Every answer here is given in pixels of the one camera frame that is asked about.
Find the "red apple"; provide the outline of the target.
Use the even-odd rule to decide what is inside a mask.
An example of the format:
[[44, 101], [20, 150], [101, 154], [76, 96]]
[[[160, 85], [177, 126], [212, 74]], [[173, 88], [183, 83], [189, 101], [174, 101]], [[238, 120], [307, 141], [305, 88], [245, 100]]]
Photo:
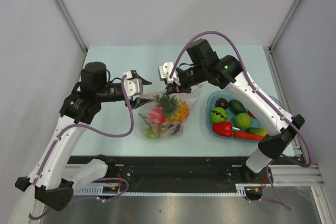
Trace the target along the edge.
[[163, 124], [166, 121], [162, 111], [163, 109], [158, 107], [149, 112], [149, 118], [153, 124]]

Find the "pineapple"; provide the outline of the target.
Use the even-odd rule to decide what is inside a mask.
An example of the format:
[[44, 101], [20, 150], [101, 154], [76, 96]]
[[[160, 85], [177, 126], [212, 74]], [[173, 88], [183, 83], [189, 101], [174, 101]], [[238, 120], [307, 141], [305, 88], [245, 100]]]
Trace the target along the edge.
[[177, 98], [174, 95], [154, 95], [156, 107], [161, 107], [163, 109], [162, 113], [165, 116], [166, 122], [169, 123], [183, 123], [190, 114], [190, 109], [186, 102]]

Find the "clear pink zip top bag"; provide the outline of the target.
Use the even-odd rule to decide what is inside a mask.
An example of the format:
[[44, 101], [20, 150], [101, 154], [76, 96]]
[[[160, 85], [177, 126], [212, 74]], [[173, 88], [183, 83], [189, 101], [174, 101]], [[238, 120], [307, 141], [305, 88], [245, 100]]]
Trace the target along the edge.
[[175, 137], [183, 132], [184, 123], [192, 113], [201, 94], [202, 85], [191, 93], [166, 94], [164, 90], [140, 97], [150, 102], [138, 109], [140, 132], [149, 139]]

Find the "green halved avocado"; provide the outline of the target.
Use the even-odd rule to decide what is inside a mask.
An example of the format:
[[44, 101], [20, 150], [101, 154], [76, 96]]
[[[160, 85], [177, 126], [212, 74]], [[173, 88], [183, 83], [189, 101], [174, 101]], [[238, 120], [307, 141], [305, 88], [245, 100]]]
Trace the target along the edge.
[[156, 133], [152, 129], [146, 129], [144, 131], [144, 135], [149, 139], [157, 139], [158, 138], [158, 136], [156, 135]]

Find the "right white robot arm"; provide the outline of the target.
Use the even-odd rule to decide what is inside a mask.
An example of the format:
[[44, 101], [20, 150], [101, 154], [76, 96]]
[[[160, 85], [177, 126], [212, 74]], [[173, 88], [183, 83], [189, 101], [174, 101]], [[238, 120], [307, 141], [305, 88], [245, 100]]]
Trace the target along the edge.
[[243, 179], [254, 183], [261, 177], [261, 170], [278, 159], [295, 138], [305, 119], [281, 109], [253, 82], [239, 60], [230, 55], [219, 58], [207, 40], [187, 44], [186, 51], [193, 63], [190, 68], [178, 70], [173, 62], [159, 66], [167, 94], [190, 93], [192, 86], [208, 82], [247, 105], [267, 132], [242, 169]]

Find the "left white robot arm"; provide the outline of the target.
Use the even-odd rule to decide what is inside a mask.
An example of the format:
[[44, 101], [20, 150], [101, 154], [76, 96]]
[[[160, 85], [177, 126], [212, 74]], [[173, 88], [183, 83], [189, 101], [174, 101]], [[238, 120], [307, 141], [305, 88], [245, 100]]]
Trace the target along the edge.
[[73, 175], [63, 177], [62, 174], [85, 130], [117, 137], [90, 126], [102, 103], [122, 101], [131, 113], [150, 102], [139, 97], [146, 85], [151, 85], [151, 82], [140, 77], [135, 70], [125, 72], [120, 82], [114, 83], [104, 63], [86, 64], [81, 70], [80, 81], [63, 102], [54, 134], [40, 161], [28, 176], [17, 179], [16, 188], [21, 191], [32, 188], [34, 200], [61, 211], [78, 189], [95, 180], [112, 181], [116, 175], [114, 161], [103, 155], [95, 157]]

